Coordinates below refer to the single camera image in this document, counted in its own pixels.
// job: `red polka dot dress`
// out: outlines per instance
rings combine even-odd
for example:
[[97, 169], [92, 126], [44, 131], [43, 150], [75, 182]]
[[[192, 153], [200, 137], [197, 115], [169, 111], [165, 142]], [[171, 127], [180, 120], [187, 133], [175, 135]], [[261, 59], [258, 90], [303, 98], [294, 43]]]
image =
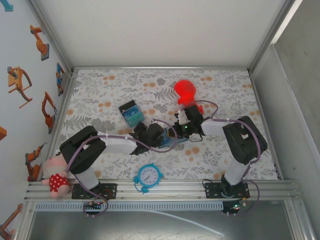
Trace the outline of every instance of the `red polka dot dress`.
[[62, 177], [59, 174], [51, 175], [49, 180], [50, 192], [58, 192], [58, 189], [62, 185], [69, 186], [69, 183], [66, 177]]

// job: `red toy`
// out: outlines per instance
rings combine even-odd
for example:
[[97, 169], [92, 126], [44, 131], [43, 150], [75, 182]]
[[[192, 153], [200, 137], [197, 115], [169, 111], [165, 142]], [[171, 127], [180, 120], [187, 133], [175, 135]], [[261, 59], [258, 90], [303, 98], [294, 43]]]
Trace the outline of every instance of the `red toy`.
[[[195, 95], [196, 95], [196, 87], [195, 85], [189, 81], [189, 80], [180, 80], [175, 85], [173, 90], [180, 96], [178, 100], [178, 104], [183, 104], [184, 106], [187, 106], [188, 104], [195, 101]], [[204, 109], [202, 106], [199, 106], [198, 104], [190, 104], [190, 106], [196, 105], [199, 112], [201, 114], [204, 114]]]

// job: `pink stuffed pig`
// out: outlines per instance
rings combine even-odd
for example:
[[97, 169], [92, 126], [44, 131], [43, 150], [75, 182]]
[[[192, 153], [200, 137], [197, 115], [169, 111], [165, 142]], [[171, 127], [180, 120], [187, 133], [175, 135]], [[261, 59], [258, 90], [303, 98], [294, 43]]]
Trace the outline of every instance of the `pink stuffed pig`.
[[62, 154], [51, 157], [43, 164], [43, 173], [49, 179], [42, 180], [42, 184], [50, 186], [50, 197], [62, 197], [69, 192], [70, 186], [67, 180], [67, 163]]

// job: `floral tablecloth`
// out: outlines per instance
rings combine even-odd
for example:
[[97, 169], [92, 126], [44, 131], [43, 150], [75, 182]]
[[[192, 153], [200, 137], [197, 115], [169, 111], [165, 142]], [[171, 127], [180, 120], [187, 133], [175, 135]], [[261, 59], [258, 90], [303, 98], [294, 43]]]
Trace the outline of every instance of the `floral tablecloth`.
[[[188, 79], [196, 87], [196, 100], [218, 104], [217, 118], [250, 116], [265, 137], [265, 131], [247, 71], [186, 69], [83, 69], [78, 72], [64, 119], [59, 145], [88, 125], [109, 134], [132, 131], [118, 107], [134, 100], [143, 111], [144, 123], [152, 118], [173, 124], [181, 109], [173, 92], [175, 83]], [[202, 104], [204, 117], [215, 110]], [[233, 159], [225, 138], [205, 136], [202, 142], [183, 142], [167, 153], [152, 151], [136, 155], [103, 153], [93, 164], [100, 179], [132, 179], [145, 164], [154, 163], [169, 180], [220, 179]], [[268, 149], [254, 164], [248, 179], [277, 179]]]

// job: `white cable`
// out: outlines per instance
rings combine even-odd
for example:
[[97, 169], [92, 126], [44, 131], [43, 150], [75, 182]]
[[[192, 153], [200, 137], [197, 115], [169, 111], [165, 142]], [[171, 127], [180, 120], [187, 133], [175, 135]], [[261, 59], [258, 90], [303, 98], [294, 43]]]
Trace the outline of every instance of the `white cable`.
[[166, 213], [166, 212], [162, 212], [162, 211], [154, 211], [154, 210], [141, 210], [142, 212], [147, 212], [147, 213], [153, 213], [153, 214], [161, 214], [161, 215], [165, 215], [165, 216], [168, 216], [168, 217], [171, 217], [171, 218], [174, 218], [174, 219], [179, 219], [179, 220], [182, 220], [182, 221], [185, 221], [187, 223], [190, 223], [190, 224], [194, 224], [194, 225], [197, 225], [198, 227], [200, 228], [203, 228], [203, 229], [206, 229], [214, 234], [218, 234], [218, 235], [221, 235], [221, 236], [225, 236], [223, 233], [221, 232], [218, 232], [216, 230], [213, 230], [207, 226], [204, 226], [200, 223], [197, 223], [195, 221], [191, 221], [191, 220], [188, 220], [188, 219], [185, 219], [183, 217], [179, 217], [179, 216], [175, 216], [175, 215], [172, 215], [172, 214], [169, 214], [169, 213]]

